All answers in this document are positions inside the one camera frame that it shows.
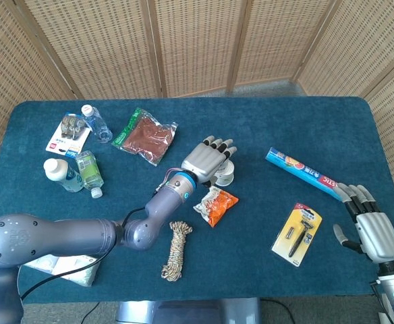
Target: blue tablecloth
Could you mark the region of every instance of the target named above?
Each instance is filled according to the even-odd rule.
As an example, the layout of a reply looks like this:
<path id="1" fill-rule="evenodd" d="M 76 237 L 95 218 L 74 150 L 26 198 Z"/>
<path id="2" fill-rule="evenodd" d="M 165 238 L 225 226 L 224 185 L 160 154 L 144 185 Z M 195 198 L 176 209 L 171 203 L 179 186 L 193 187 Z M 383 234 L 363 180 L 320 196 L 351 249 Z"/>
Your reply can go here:
<path id="1" fill-rule="evenodd" d="M 135 108 L 151 112 L 161 123 L 177 122 L 173 144 L 158 167 L 138 155 L 99 144 L 91 150 L 105 180 L 104 196 L 87 190 L 68 193 L 45 177 L 43 162 L 59 155 L 45 147 L 62 115 L 80 111 L 84 103 L 98 107 L 116 136 Z M 368 104 L 359 98 L 276 99 L 142 99 L 114 101 L 32 101 L 18 105 L 9 120 L 0 151 L 0 216 L 31 213 L 45 219 L 117 220 L 151 198 L 169 167 L 205 137 L 233 138 L 237 153 L 235 181 L 227 191 L 240 201 L 211 228 L 192 206 L 207 189 L 200 186 L 171 220 L 193 226 L 187 237 L 182 278 L 161 279 L 171 230 L 164 226 L 147 252 L 116 248 L 101 264 L 91 288 L 56 279 L 37 289 L 28 302 L 108 300 L 185 300 L 371 293 L 368 282 L 377 266 L 342 248 L 333 235 L 339 223 L 357 238 L 344 206 L 334 198 L 264 158 L 270 146 L 334 180 L 363 184 L 378 199 L 394 225 L 394 185 Z M 76 167 L 72 159 L 66 158 Z M 299 268 L 271 252 L 271 246 L 296 202 L 320 213 L 323 221 Z M 46 277 L 22 269 L 25 290 Z"/>

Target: gray carpet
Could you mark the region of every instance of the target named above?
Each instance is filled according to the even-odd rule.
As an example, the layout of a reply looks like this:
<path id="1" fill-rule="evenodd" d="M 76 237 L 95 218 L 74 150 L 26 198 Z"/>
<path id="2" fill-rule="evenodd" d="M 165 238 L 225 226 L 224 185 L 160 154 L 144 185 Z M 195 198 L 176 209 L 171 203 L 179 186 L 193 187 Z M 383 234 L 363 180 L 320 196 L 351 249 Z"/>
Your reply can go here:
<path id="1" fill-rule="evenodd" d="M 254 86 L 240 86 L 231 97 L 280 97 L 302 96 L 304 93 L 296 84 L 276 81 Z M 225 91 L 202 94 L 202 97 L 226 97 Z M 49 293 L 49 285 L 40 288 Z M 378 322 L 378 302 L 373 296 L 315 296 L 280 298 L 292 311 L 297 324 L 365 324 Z M 83 316 L 95 303 L 28 304 L 25 305 L 25 324 L 63 323 L 79 324 Z M 102 302 L 85 320 L 85 324 L 114 323 L 117 303 Z M 291 323 L 285 309 L 272 302 L 262 302 L 264 324 Z"/>

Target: water bottle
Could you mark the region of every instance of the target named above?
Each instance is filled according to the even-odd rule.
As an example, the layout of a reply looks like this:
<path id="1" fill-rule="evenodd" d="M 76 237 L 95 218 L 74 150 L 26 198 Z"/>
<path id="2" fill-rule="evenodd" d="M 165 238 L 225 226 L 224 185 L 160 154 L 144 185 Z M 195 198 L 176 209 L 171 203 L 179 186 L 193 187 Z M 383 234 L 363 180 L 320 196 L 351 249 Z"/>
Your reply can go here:
<path id="1" fill-rule="evenodd" d="M 61 184 L 69 192 L 83 189 L 82 177 L 65 160 L 48 159 L 44 162 L 44 170 L 50 180 Z"/>
<path id="2" fill-rule="evenodd" d="M 92 152 L 84 151 L 76 156 L 76 162 L 82 175 L 83 186 L 90 190 L 92 198 L 100 198 L 103 195 L 101 186 L 104 181 L 101 177 L 98 165 Z"/>
<path id="3" fill-rule="evenodd" d="M 83 105 L 82 113 L 84 115 L 84 121 L 92 129 L 99 142 L 107 143 L 113 138 L 113 134 L 107 127 L 97 108 L 91 105 Z"/>

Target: robotic arm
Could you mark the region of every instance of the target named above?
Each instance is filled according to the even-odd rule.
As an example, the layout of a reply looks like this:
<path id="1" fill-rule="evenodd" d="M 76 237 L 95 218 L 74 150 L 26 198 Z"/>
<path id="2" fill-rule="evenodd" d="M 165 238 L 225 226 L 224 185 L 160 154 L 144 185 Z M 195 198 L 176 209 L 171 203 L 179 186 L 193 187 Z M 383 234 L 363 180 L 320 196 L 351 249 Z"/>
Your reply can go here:
<path id="1" fill-rule="evenodd" d="M 20 266 L 46 254 L 73 256 L 105 254 L 115 245 L 150 248 L 167 218 L 193 193 L 196 184 L 211 178 L 230 156 L 232 140 L 209 136 L 184 160 L 181 169 L 168 171 L 165 181 L 146 204 L 146 219 L 122 227 L 107 219 L 45 221 L 27 214 L 0 217 L 0 324 L 18 324 L 23 306 L 17 287 Z M 179 170 L 167 182 L 170 171 Z"/>
<path id="2" fill-rule="evenodd" d="M 360 243 L 349 240 L 337 224 L 333 226 L 335 236 L 342 246 L 363 253 L 373 263 L 378 264 L 378 279 L 371 285 L 373 289 L 376 284 L 382 285 L 394 311 L 394 228 L 392 223 L 387 215 L 380 211 L 375 199 L 365 187 L 338 183 L 334 191 L 345 204 L 359 233 Z"/>

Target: orange snack bag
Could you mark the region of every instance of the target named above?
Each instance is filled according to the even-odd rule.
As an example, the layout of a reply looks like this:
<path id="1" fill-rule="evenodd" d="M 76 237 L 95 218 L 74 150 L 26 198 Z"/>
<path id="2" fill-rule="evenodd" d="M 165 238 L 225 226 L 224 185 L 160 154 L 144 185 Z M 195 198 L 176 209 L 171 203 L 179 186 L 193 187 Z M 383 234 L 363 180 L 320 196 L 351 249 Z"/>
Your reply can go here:
<path id="1" fill-rule="evenodd" d="M 194 206 L 194 210 L 200 213 L 210 226 L 214 227 L 224 216 L 227 209 L 238 201 L 238 198 L 227 191 L 211 186 L 208 194 L 203 197 L 202 202 Z"/>

